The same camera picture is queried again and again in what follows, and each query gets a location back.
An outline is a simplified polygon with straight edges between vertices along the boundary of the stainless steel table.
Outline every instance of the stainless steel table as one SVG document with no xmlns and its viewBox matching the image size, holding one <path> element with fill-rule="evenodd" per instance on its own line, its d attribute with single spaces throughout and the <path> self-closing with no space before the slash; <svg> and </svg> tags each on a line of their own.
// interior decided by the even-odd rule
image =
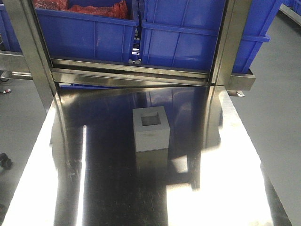
<svg viewBox="0 0 301 226">
<path fill-rule="evenodd" d="M 164 106 L 168 160 L 136 164 L 132 109 Z M 224 87 L 60 90 L 3 226 L 290 225 Z"/>
</svg>

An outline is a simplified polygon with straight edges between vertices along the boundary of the hollow square block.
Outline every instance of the hollow square block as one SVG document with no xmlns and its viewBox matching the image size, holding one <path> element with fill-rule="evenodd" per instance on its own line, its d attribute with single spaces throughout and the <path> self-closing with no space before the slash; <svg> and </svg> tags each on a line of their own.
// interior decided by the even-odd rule
<svg viewBox="0 0 301 226">
<path fill-rule="evenodd" d="M 133 109 L 136 152 L 168 149 L 170 127 L 163 106 Z"/>
</svg>

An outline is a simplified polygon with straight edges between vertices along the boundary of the stainless steel frame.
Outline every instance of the stainless steel frame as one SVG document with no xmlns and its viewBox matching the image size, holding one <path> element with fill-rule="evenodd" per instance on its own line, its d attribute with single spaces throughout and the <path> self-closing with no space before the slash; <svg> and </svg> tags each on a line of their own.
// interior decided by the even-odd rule
<svg viewBox="0 0 301 226">
<path fill-rule="evenodd" d="M 45 109 L 56 93 L 55 82 L 125 87 L 170 85 L 223 85 L 249 90 L 254 76 L 231 75 L 252 0 L 227 0 L 211 72 L 126 65 L 78 59 L 51 59 L 31 0 L 3 1 L 24 58 L 19 53 L 0 52 L 2 70 L 11 78 L 34 80 Z"/>
<path fill-rule="evenodd" d="M 286 14 L 289 18 L 291 18 L 294 22 L 301 26 L 301 16 L 296 12 L 292 11 L 289 7 L 285 4 L 282 4 L 280 7 L 281 12 Z"/>
<path fill-rule="evenodd" d="M 226 2 L 210 82 L 228 85 L 252 0 Z"/>
</svg>

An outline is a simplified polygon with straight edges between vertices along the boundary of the gray floor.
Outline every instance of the gray floor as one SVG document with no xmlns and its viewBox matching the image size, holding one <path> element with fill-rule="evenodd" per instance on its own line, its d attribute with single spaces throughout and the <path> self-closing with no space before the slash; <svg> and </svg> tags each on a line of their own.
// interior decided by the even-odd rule
<svg viewBox="0 0 301 226">
<path fill-rule="evenodd" d="M 256 82 L 232 101 L 294 226 L 301 225 L 301 28 L 278 15 L 251 69 Z M 0 83 L 0 152 L 14 162 L 0 170 L 0 203 L 9 205 L 45 118 L 31 81 Z M 292 178 L 288 183 L 283 178 Z"/>
<path fill-rule="evenodd" d="M 0 94 L 0 153 L 12 159 L 13 167 L 0 168 L 0 203 L 8 206 L 46 113 L 32 81 L 0 82 L 0 90 L 6 89 L 12 92 Z"/>
<path fill-rule="evenodd" d="M 293 226 L 301 225 L 301 28 L 279 13 L 251 70 L 256 81 L 232 102 Z"/>
</svg>

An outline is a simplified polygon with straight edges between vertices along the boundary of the blue plastic crate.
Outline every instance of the blue plastic crate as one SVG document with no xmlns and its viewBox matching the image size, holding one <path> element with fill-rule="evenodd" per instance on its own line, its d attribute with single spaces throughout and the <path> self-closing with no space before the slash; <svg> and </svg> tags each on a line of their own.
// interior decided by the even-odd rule
<svg viewBox="0 0 301 226">
<path fill-rule="evenodd" d="M 292 7 L 293 2 L 294 2 L 294 0 L 284 0 L 283 4 L 285 4 L 288 7 Z"/>
<path fill-rule="evenodd" d="M 120 0 L 70 0 L 78 4 L 112 6 Z M 128 62 L 139 24 L 136 0 L 127 0 L 130 20 L 37 8 L 36 12 L 51 56 Z M 8 51 L 21 52 L 3 4 L 0 33 Z"/>
<path fill-rule="evenodd" d="M 244 34 L 264 36 L 283 0 L 253 0 Z M 225 0 L 139 0 L 148 23 L 219 30 Z"/>
<path fill-rule="evenodd" d="M 225 0 L 140 0 L 148 23 L 219 30 Z"/>
<path fill-rule="evenodd" d="M 212 30 L 148 23 L 142 20 L 140 56 L 142 64 L 209 71 L 217 33 Z M 244 35 L 233 72 L 247 73 L 268 36 Z"/>
<path fill-rule="evenodd" d="M 295 0 L 295 2 L 293 3 L 293 10 L 301 15 L 301 1 Z"/>
</svg>

